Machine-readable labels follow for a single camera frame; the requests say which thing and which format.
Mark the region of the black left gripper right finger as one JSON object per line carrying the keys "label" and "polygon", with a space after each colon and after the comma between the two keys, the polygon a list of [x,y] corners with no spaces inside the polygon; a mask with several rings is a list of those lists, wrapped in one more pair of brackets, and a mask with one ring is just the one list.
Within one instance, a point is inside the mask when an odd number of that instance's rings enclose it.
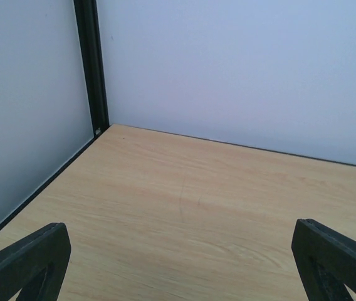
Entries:
{"label": "black left gripper right finger", "polygon": [[314,219],[296,221],[291,250],[309,300],[352,300],[356,241]]}

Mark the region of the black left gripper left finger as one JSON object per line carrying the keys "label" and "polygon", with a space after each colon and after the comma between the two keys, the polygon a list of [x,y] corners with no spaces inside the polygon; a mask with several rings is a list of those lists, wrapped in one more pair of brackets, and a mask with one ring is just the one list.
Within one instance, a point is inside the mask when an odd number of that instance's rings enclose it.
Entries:
{"label": "black left gripper left finger", "polygon": [[0,300],[57,300],[70,255],[64,223],[50,223],[0,250]]}

